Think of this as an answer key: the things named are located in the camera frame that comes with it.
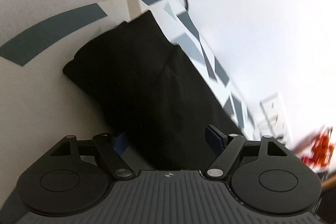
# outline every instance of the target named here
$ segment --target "gray triangle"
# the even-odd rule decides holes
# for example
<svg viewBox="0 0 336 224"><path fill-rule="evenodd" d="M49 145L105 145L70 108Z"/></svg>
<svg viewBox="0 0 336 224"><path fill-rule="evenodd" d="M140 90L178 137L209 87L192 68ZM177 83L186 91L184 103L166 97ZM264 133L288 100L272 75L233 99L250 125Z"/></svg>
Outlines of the gray triangle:
<svg viewBox="0 0 336 224"><path fill-rule="evenodd" d="M230 117L234 114L230 97L227 99L223 108L224 108L226 114L229 115Z"/></svg>
<svg viewBox="0 0 336 224"><path fill-rule="evenodd" d="M232 95L233 105L235 106L235 110L236 110L238 125L240 128L244 128L242 104L233 94L231 95Z"/></svg>
<svg viewBox="0 0 336 224"><path fill-rule="evenodd" d="M167 2L167 4L165 5L165 7L163 9L168 13L168 15L170 15L173 19L176 20L175 15L173 13L173 10L170 7L169 2Z"/></svg>
<svg viewBox="0 0 336 224"><path fill-rule="evenodd" d="M205 65L205 61L202 54L200 53L194 42L186 33L174 39L171 43L180 45L182 50L188 57L195 59L198 62Z"/></svg>
<svg viewBox="0 0 336 224"><path fill-rule="evenodd" d="M200 34L193 22L191 21L188 12L185 11L182 14L179 14L177 17L182 22L182 24L189 30L189 32L191 32L197 38L197 40L200 41Z"/></svg>
<svg viewBox="0 0 336 224"><path fill-rule="evenodd" d="M226 74L225 70L220 65L220 63L218 62L216 57L215 57L215 72L217 73L218 77L223 81L224 85L226 86L227 83L229 82L229 77Z"/></svg>
<svg viewBox="0 0 336 224"><path fill-rule="evenodd" d="M201 48L202 48L202 52L203 52L203 56L204 56L204 60L205 60L205 65L207 66L207 70L208 70L208 75L210 78L214 79L217 82L217 78L213 72L213 69L211 67L210 61L205 53L205 50L203 49L203 46L201 44Z"/></svg>
<svg viewBox="0 0 336 224"><path fill-rule="evenodd" d="M253 116L252 116L252 114L251 114L251 112L250 112L250 110L248 108L247 108L247 117L250 120L250 122L252 123L253 128L255 128Z"/></svg>

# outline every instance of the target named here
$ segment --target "metal screw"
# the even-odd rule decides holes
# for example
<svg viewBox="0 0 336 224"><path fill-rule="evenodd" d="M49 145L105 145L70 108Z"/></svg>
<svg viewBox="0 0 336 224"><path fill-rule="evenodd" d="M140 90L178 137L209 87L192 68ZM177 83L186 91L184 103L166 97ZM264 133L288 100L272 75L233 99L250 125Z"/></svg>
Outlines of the metal screw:
<svg viewBox="0 0 336 224"><path fill-rule="evenodd" d="M115 174L119 177L125 178L125 177L129 177L132 174L131 170L128 169L118 169Z"/></svg>
<svg viewBox="0 0 336 224"><path fill-rule="evenodd" d="M224 172L221 169L213 168L213 169L207 170L207 174L211 177L217 178L217 177L222 176Z"/></svg>

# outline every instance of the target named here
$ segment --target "orange object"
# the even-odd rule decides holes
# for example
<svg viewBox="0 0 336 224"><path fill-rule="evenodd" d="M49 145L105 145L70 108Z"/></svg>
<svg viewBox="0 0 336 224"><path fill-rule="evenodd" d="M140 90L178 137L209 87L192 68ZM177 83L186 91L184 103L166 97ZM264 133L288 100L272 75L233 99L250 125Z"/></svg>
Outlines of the orange object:
<svg viewBox="0 0 336 224"><path fill-rule="evenodd" d="M336 186L336 176L332 176L321 182L322 191L328 190Z"/></svg>
<svg viewBox="0 0 336 224"><path fill-rule="evenodd" d="M334 151L334 144L330 143L330 136L333 128L326 128L320 135L315 139L314 144L311 148L311 157L302 157L301 160L306 165L311 165L312 167L318 167L325 169L328 167L331 157Z"/></svg>

